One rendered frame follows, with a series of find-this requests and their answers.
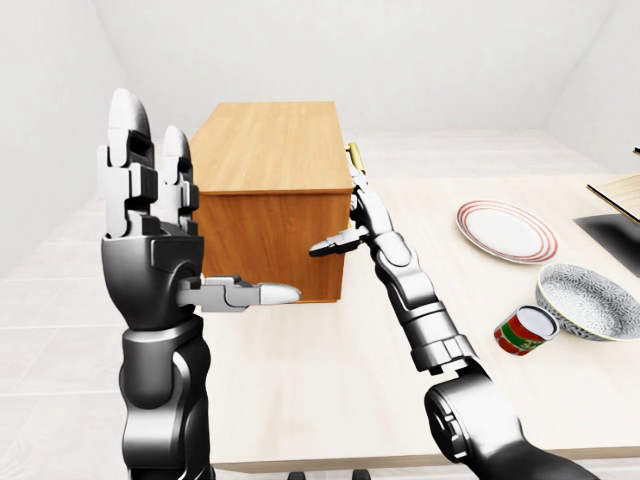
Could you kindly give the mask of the white plate with red rings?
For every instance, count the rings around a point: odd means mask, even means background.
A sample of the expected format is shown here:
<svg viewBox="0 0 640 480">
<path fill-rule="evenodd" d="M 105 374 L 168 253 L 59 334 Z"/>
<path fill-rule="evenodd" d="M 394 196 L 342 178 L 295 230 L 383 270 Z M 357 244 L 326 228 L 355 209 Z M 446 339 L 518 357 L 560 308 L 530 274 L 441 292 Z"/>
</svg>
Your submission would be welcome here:
<svg viewBox="0 0 640 480">
<path fill-rule="evenodd" d="M 524 208 L 496 200 L 473 200 L 456 213 L 462 234 L 481 250 L 520 264 L 553 258 L 559 241 L 551 227 Z"/>
</svg>

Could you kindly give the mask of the wooden cabinet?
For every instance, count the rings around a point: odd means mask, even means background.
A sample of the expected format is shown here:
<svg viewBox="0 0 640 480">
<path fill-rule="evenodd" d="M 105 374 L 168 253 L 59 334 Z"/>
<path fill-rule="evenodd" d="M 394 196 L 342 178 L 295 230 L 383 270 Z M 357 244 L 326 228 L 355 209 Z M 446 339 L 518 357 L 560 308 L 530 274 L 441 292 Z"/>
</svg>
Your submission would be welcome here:
<svg viewBox="0 0 640 480">
<path fill-rule="evenodd" d="M 351 177 L 328 101 L 220 103 L 189 141 L 203 273 L 341 297 L 344 259 L 310 248 L 349 225 Z"/>
</svg>

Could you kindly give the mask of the red green tin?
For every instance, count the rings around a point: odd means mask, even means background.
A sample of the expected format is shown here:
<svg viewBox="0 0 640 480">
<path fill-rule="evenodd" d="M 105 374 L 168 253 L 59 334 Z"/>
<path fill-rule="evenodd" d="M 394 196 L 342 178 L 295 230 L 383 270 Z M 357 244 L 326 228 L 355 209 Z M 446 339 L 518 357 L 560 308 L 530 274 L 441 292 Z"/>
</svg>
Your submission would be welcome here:
<svg viewBox="0 0 640 480">
<path fill-rule="evenodd" d="M 546 310 L 522 305 L 494 330 L 494 339 L 506 352 L 524 356 L 559 332 L 557 320 Z"/>
</svg>

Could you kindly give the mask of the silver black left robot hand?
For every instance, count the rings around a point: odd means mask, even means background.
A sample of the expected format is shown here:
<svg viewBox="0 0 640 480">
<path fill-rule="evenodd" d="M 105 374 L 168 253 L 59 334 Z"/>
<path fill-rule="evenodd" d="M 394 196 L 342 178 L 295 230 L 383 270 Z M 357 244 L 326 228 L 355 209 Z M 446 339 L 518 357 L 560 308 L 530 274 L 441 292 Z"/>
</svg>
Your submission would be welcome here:
<svg viewBox="0 0 640 480">
<path fill-rule="evenodd" d="M 130 328 L 163 330 L 205 312 L 242 312 L 253 305 L 299 300 L 298 289 L 251 284 L 237 275 L 202 277 L 204 239 L 192 214 L 199 190 L 186 135 L 169 126 L 164 166 L 141 101 L 119 88 L 112 97 L 108 142 L 97 153 L 98 190 L 106 203 L 101 243 L 108 293 Z"/>
</svg>

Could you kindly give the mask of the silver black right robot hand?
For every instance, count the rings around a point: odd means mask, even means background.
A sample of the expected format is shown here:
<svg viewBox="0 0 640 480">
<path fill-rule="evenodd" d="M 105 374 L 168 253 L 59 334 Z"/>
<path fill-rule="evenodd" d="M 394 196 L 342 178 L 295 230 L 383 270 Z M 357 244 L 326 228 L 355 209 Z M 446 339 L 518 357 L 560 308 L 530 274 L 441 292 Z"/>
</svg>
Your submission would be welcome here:
<svg viewBox="0 0 640 480">
<path fill-rule="evenodd" d="M 355 222 L 355 227 L 313 245 L 309 249 L 311 257 L 343 254 L 393 230 L 389 213 L 381 198 L 370 189 L 366 174 L 353 164 L 349 164 L 349 172 L 353 184 L 350 218 Z"/>
</svg>

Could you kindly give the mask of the pale wooden board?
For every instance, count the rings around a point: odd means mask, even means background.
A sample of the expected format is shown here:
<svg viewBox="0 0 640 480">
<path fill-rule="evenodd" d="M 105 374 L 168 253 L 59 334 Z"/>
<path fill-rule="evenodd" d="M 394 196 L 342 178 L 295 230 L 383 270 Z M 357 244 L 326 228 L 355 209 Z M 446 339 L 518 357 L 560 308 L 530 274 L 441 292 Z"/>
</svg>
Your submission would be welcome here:
<svg viewBox="0 0 640 480">
<path fill-rule="evenodd" d="M 640 224 L 640 172 L 587 189 L 630 220 Z"/>
</svg>

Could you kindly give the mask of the black white patterned bowl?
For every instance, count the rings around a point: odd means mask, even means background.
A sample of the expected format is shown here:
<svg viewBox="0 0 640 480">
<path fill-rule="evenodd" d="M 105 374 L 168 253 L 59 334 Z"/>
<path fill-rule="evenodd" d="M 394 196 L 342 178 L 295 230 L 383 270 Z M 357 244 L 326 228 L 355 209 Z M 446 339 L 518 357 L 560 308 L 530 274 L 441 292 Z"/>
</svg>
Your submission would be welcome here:
<svg viewBox="0 0 640 480">
<path fill-rule="evenodd" d="M 640 302 L 592 270 L 571 264 L 544 266 L 535 297 L 569 334 L 592 341 L 640 341 Z"/>
</svg>

